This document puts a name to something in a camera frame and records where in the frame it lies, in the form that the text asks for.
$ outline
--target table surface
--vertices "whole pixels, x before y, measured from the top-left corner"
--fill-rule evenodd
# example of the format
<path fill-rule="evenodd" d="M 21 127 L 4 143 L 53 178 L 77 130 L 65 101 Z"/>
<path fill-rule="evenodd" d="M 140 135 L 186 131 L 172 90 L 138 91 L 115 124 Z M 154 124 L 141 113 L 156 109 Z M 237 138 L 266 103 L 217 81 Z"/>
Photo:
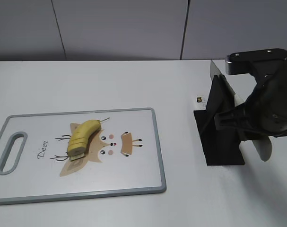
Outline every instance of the table surface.
<path fill-rule="evenodd" d="M 193 110 L 208 97 L 209 64 L 0 62 L 0 129 L 12 114 L 153 107 L 167 183 L 162 194 L 0 206 L 0 226 L 287 227 L 287 137 L 271 138 L 268 162 L 247 141 L 246 165 L 206 166 Z M 255 85 L 227 80 L 243 99 Z"/>

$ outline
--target black metal bracket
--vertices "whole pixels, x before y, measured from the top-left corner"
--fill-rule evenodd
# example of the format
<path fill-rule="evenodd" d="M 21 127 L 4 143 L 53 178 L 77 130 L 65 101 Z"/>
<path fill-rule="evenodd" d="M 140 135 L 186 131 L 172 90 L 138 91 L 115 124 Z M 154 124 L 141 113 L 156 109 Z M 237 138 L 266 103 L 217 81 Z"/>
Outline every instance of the black metal bracket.
<path fill-rule="evenodd" d="M 208 166 L 244 165 L 239 149 L 240 138 L 236 129 L 217 130 L 214 117 L 233 108 L 234 96 L 225 80 L 215 75 L 206 110 L 194 111 L 204 156 Z"/>

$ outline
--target peeled banana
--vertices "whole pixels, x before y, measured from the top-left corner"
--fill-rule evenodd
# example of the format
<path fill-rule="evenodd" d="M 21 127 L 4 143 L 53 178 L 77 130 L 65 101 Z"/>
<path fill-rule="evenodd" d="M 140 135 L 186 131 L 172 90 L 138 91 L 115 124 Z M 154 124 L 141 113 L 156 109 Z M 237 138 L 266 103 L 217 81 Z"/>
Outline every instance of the peeled banana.
<path fill-rule="evenodd" d="M 88 139 L 89 137 L 95 133 L 96 131 L 99 131 L 101 129 L 101 122 L 108 120 L 104 119 L 102 121 L 100 120 L 89 120 L 81 125 L 79 125 L 74 133 L 72 134 L 69 145 L 68 145 L 68 156 L 70 156 L 70 160 L 76 160 L 75 156 L 78 157 L 84 157 L 84 154 L 87 149 Z"/>

